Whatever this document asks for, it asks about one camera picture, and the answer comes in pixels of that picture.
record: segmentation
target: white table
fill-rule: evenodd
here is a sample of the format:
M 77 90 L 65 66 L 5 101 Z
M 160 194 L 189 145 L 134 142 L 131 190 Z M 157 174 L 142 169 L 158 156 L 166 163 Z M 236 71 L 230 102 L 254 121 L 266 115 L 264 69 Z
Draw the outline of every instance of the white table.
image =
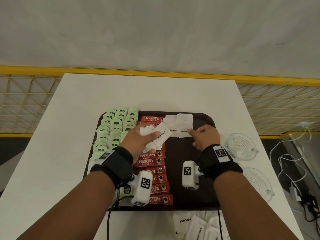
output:
M 223 135 L 248 135 L 259 154 L 243 165 L 269 178 L 270 206 L 303 240 L 234 81 L 87 74 L 64 75 L 55 92 L 0 198 L 0 239 L 16 239 L 82 180 L 98 119 L 117 107 L 205 113 Z M 110 239 L 129 238 L 174 239 L 171 212 L 113 212 Z M 106 239 L 106 217 L 95 239 Z

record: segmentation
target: brown tray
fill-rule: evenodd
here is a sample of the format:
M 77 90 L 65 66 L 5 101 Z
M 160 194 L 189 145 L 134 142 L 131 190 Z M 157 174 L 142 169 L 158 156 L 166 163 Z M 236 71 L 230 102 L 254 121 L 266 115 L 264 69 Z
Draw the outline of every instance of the brown tray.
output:
M 139 111 L 138 121 L 141 116 L 159 116 L 177 115 L 183 112 L 159 112 L 159 111 Z M 215 127 L 214 121 L 211 117 L 204 113 L 185 113 L 193 115 L 193 129 L 209 124 Z M 99 118 L 97 128 L 100 125 L 102 116 Z M 170 193 L 173 195 L 173 205 L 146 205 L 139 206 L 116 206 L 113 211 L 195 211 L 195 210 L 216 210 L 219 207 L 217 196 L 214 192 L 213 183 L 211 179 L 205 179 L 204 176 L 199 177 L 199 188 L 197 190 L 186 189 L 182 186 L 182 164 L 184 161 L 195 161 L 201 156 L 201 152 L 192 146 L 192 137 L 178 139 L 177 137 L 169 137 L 165 142 L 166 158 L 164 160 L 167 172 L 167 178 L 170 185 Z M 91 147 L 89 158 L 93 153 Z

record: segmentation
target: hand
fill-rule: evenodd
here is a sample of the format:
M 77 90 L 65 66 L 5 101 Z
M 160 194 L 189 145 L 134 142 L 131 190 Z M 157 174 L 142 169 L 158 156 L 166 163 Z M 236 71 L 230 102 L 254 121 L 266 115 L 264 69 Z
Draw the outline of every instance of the hand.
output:
M 188 133 L 194 138 L 194 143 L 192 145 L 201 152 L 212 144 L 220 145 L 220 135 L 217 129 L 211 125 L 205 124 L 197 130 L 188 129 Z
M 130 129 L 123 139 L 123 141 L 119 144 L 120 147 L 123 147 L 131 153 L 133 157 L 133 164 L 136 163 L 138 160 L 139 155 L 143 152 L 146 148 L 146 145 L 151 141 L 154 141 L 160 136 L 160 131 L 153 132 L 149 135 L 142 136 L 140 134 L 140 128 L 146 127 L 150 124 L 139 124 L 136 125 L 133 129 Z M 156 150 L 152 149 L 148 151 L 148 153 L 156 153 Z

